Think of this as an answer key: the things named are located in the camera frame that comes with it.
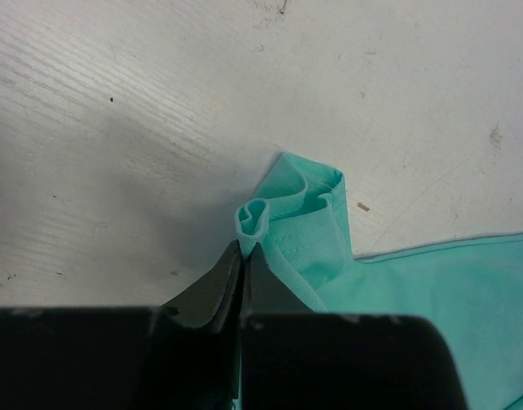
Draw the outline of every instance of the stain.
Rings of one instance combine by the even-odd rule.
[[[366,212],[369,212],[370,208],[368,208],[366,205],[364,205],[362,202],[358,202],[356,204],[356,206],[360,209],[362,209],[363,211],[366,211]]]
[[[286,5],[288,4],[288,0],[284,0],[284,2],[282,2],[282,6],[280,6],[279,8],[279,14],[280,15],[285,15],[286,13]]]
[[[368,60],[366,57],[364,57],[364,56],[362,57],[362,60],[364,60],[365,62],[367,62],[367,64],[368,64],[369,66],[372,66],[372,65],[373,65],[373,63],[372,63],[371,61],[369,61],[369,60]]]
[[[499,124],[495,126],[491,130],[490,133],[490,144],[495,147],[495,149],[501,149],[501,142],[504,139],[504,135],[501,133],[501,130],[499,129]]]
[[[288,0],[250,0],[250,3],[263,13],[262,20],[255,28],[268,28],[285,18]]]

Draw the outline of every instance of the folded fabric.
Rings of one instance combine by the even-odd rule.
[[[314,311],[423,316],[450,346],[470,408],[523,408],[523,233],[355,260],[343,174],[291,154],[235,223],[244,255],[260,243]]]

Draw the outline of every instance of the white table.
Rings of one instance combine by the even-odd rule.
[[[166,301],[282,150],[357,255],[523,231],[523,0],[0,0],[0,305]]]

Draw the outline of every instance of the teal fabric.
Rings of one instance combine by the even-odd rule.
[[[523,397],[523,233],[355,260],[343,174],[291,154],[235,223],[244,255],[260,243],[275,274],[315,311],[429,319],[450,346],[470,408],[503,409]]]

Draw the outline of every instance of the fabric fold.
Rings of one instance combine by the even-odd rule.
[[[292,154],[235,223],[244,255],[260,243],[271,269],[314,311],[429,319],[471,408],[502,409],[523,396],[523,233],[355,261],[343,174]]]

